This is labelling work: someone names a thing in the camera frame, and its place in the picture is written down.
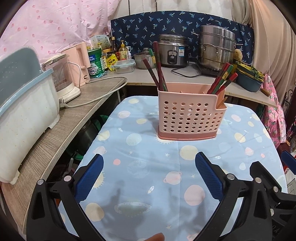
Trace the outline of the fingertip at bottom edge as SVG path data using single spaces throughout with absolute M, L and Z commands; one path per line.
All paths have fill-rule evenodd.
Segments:
M 164 240 L 165 240 L 165 236 L 163 235 L 163 233 L 157 233 L 152 237 L 147 238 L 145 241 L 164 241 Z

